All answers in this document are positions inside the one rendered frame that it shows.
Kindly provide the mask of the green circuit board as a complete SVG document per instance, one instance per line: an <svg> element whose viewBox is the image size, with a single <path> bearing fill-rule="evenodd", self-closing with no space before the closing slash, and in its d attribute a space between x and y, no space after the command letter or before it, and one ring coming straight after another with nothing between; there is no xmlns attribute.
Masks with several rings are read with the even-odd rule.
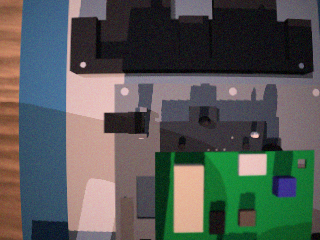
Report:
<svg viewBox="0 0 320 240"><path fill-rule="evenodd" d="M311 240L313 189L314 150L155 152L155 240Z"/></svg>

